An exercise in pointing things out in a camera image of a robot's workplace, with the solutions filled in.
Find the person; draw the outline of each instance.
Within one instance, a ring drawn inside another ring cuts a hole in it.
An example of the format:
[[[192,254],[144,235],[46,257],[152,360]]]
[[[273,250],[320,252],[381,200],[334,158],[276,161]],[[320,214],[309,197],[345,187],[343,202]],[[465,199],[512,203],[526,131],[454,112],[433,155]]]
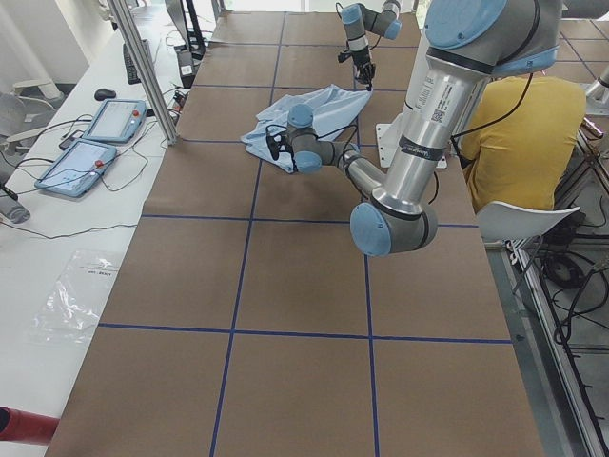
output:
[[[490,83],[468,129],[501,118],[521,99],[528,77]],[[575,83],[533,77],[518,108],[489,127],[466,134],[461,155],[475,212],[494,200],[528,209],[554,209],[554,191],[573,152],[586,96]]]

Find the blue tablet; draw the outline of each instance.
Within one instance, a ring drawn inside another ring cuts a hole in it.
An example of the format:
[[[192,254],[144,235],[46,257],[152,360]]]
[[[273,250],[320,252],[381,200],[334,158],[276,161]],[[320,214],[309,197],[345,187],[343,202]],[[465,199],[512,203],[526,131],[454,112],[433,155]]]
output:
[[[116,147],[75,140],[34,185],[37,189],[80,197],[116,159]]]
[[[122,145],[129,141],[146,117],[143,100],[104,100],[83,138]]]

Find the blue joint cap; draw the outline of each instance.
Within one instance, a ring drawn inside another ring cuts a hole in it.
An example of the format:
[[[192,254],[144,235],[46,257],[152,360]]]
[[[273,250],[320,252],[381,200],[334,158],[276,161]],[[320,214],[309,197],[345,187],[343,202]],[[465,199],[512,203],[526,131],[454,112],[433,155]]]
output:
[[[310,150],[296,152],[294,162],[296,162],[298,172],[302,174],[312,174],[322,169],[322,158]]]
[[[425,18],[429,44],[454,50],[476,40],[501,16],[507,0],[434,0]]]
[[[391,231],[381,212],[369,203],[360,203],[351,212],[351,236],[366,255],[383,256],[391,252]]]
[[[387,27],[384,37],[388,40],[395,40],[400,34],[400,30],[402,30],[402,22],[395,20]]]
[[[551,67],[558,57],[559,47],[555,46],[535,55],[529,55],[518,60],[513,60],[493,69],[493,76],[515,76],[518,74],[532,73]]]
[[[287,115],[287,122],[297,129],[306,129],[313,125],[313,109],[304,104],[295,105]]]
[[[362,19],[362,10],[360,10],[360,6],[358,4],[353,4],[343,8],[341,11],[341,19],[343,19],[343,24],[346,26],[358,22]]]

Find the light blue cloth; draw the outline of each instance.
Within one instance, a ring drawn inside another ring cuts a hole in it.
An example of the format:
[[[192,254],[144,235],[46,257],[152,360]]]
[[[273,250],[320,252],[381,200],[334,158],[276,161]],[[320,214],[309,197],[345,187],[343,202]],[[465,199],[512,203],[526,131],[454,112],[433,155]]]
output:
[[[270,151],[266,145],[266,126],[277,124],[285,127],[290,108],[299,103],[304,103],[313,109],[313,128],[318,135],[323,136],[332,130],[348,126],[358,116],[371,95],[372,92],[367,90],[342,90],[334,85],[303,95],[286,95],[256,116],[259,121],[256,129],[242,136],[241,141],[247,144],[247,152],[291,173],[294,171],[294,167],[288,153],[282,152],[277,161],[274,161],[270,156]],[[271,134],[279,131],[281,129],[277,127],[269,129]],[[332,133],[326,136],[324,140],[332,141],[341,132],[339,130]]]

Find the white chair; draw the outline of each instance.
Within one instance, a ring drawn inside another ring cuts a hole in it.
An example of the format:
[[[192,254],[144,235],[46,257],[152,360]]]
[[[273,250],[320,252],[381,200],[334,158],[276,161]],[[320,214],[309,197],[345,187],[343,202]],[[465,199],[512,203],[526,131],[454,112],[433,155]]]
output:
[[[45,98],[23,96],[21,92],[28,88],[38,88],[42,96],[47,90],[49,80],[22,81],[13,86],[13,93],[0,93],[0,182],[6,182],[23,155],[33,145],[55,115],[56,109]],[[52,99],[57,106],[61,105],[64,95]]]
[[[569,214],[579,210],[580,207],[542,211],[494,201],[478,211],[476,217],[482,239],[494,242],[542,236]]]

